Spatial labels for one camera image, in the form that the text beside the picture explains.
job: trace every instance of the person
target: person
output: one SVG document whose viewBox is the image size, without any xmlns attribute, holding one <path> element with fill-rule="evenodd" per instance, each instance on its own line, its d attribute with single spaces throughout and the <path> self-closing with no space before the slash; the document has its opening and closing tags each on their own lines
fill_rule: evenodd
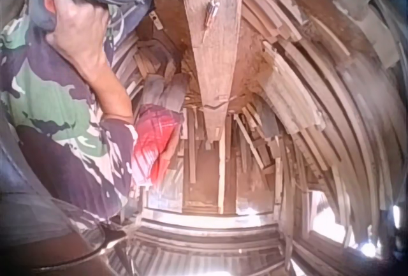
<svg viewBox="0 0 408 276">
<path fill-rule="evenodd" d="M 54 32 L 35 26 L 26 7 L 3 29 L 0 107 L 51 196 L 104 221 L 128 200 L 137 140 L 131 101 L 110 63 L 150 1 L 130 13 L 126 5 L 54 1 Z"/>
</svg>

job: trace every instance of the camouflage sleeve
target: camouflage sleeve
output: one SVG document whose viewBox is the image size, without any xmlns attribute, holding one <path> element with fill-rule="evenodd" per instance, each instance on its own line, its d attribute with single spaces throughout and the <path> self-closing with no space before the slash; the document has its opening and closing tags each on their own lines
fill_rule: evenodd
<svg viewBox="0 0 408 276">
<path fill-rule="evenodd" d="M 89 87 L 28 16 L 1 33 L 0 65 L 1 106 L 41 183 L 95 217 L 115 215 L 129 194 L 134 127 L 97 118 Z"/>
</svg>

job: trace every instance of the wooden beam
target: wooden beam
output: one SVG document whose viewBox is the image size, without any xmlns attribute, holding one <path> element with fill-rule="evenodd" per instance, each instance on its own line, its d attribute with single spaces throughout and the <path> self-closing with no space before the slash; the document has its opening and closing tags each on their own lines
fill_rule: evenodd
<svg viewBox="0 0 408 276">
<path fill-rule="evenodd" d="M 189 135 L 189 177 L 190 184 L 196 183 L 196 131 L 194 128 L 194 113 L 192 109 L 187 110 L 187 123 Z"/>
<path fill-rule="evenodd" d="M 220 139 L 224 129 L 237 60 L 242 0 L 215 0 L 220 2 L 220 7 L 203 41 L 206 7 L 210 1 L 184 0 L 184 6 L 200 84 L 207 137 L 212 142 Z"/>
</svg>

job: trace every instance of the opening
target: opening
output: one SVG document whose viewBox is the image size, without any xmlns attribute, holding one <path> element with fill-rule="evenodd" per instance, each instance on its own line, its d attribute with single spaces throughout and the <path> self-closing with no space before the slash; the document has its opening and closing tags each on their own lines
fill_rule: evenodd
<svg viewBox="0 0 408 276">
<path fill-rule="evenodd" d="M 312 220 L 312 229 L 335 242 L 343 243 L 346 236 L 345 227 L 336 223 L 334 212 L 330 208 L 324 193 L 321 191 L 313 191 L 313 193 L 313 196 L 316 195 L 319 198 L 319 203 L 316 207 L 316 216 Z M 347 246 L 354 248 L 355 244 L 352 232 Z"/>
</svg>

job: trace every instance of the fabric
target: fabric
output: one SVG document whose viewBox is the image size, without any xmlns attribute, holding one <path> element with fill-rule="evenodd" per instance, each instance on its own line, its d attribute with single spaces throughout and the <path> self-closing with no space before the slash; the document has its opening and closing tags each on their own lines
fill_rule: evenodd
<svg viewBox="0 0 408 276">
<path fill-rule="evenodd" d="M 109 7 L 111 26 L 105 40 L 109 62 L 114 48 L 149 7 L 150 1 L 137 9 Z M 97 119 L 94 94 L 45 41 L 46 32 L 29 20 L 26 11 L 25 7 L 21 17 L 1 32 L 0 108 L 29 166 L 50 194 L 99 220 L 108 219 L 127 201 L 135 129 L 120 120 Z"/>
<path fill-rule="evenodd" d="M 140 118 L 136 123 L 139 137 L 133 149 L 132 171 L 137 185 L 157 185 L 163 178 L 170 161 L 160 158 L 168 140 L 182 123 L 183 116 L 162 106 L 147 104 L 140 109 Z"/>
<path fill-rule="evenodd" d="M 189 76 L 176 74 L 164 87 L 164 77 L 146 78 L 140 118 L 136 123 L 139 138 L 133 150 L 133 178 L 138 185 L 157 185 L 163 178 L 170 160 L 161 155 L 174 131 L 183 121 L 180 113 L 187 92 Z"/>
</svg>

